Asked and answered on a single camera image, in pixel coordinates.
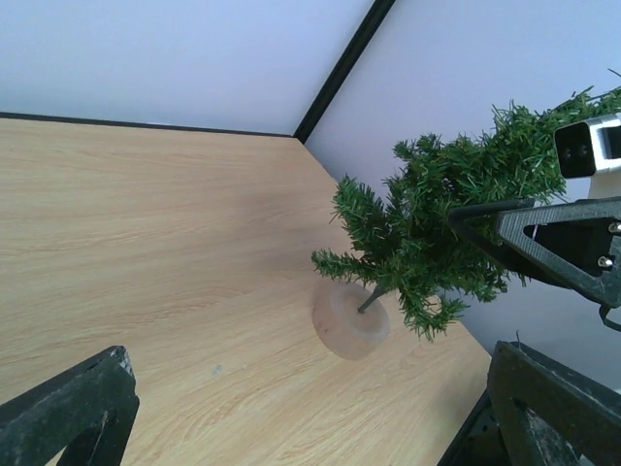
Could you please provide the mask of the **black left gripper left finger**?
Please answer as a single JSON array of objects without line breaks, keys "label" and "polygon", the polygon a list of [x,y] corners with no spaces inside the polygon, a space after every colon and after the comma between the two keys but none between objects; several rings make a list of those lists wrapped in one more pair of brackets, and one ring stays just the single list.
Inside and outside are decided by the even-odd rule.
[{"label": "black left gripper left finger", "polygon": [[1,463],[119,465],[139,406],[127,349],[104,349],[1,405]]}]

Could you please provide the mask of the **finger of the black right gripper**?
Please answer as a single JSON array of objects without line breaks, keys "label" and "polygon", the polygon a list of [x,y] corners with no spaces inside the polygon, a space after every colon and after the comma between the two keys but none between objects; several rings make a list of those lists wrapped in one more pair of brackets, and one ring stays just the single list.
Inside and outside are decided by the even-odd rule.
[{"label": "finger of the black right gripper", "polygon": [[620,306],[620,199],[537,207],[517,199],[452,210],[447,224],[511,272]]}]

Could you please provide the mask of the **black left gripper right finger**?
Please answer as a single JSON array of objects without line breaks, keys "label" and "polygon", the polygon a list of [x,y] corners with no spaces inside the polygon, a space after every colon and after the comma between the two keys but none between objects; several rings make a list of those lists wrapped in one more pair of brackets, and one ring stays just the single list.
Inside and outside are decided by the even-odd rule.
[{"label": "black left gripper right finger", "polygon": [[513,465],[620,463],[620,394],[517,342],[498,342],[487,389]]}]

